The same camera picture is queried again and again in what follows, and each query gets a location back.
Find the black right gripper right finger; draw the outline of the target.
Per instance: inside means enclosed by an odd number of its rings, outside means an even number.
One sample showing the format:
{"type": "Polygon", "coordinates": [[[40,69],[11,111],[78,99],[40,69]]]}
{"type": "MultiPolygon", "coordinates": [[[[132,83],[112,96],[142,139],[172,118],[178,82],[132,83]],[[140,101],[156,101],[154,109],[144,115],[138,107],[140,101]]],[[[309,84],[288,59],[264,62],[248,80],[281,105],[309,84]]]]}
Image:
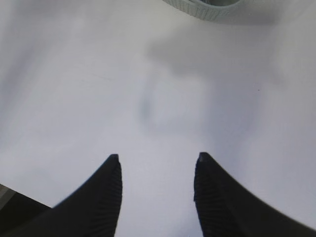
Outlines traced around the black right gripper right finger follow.
{"type": "Polygon", "coordinates": [[[284,215],[235,180],[207,152],[198,156],[194,202],[205,237],[314,237],[315,230],[284,215]]]}

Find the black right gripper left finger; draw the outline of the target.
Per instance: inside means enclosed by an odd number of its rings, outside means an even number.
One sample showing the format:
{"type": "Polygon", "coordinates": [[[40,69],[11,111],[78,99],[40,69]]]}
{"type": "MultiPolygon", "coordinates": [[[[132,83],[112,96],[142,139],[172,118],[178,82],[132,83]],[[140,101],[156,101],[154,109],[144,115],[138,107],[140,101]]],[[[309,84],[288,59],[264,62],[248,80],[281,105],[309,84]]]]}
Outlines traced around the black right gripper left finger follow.
{"type": "Polygon", "coordinates": [[[55,207],[7,232],[9,237],[113,237],[122,202],[122,171],[111,154],[55,207]]]}

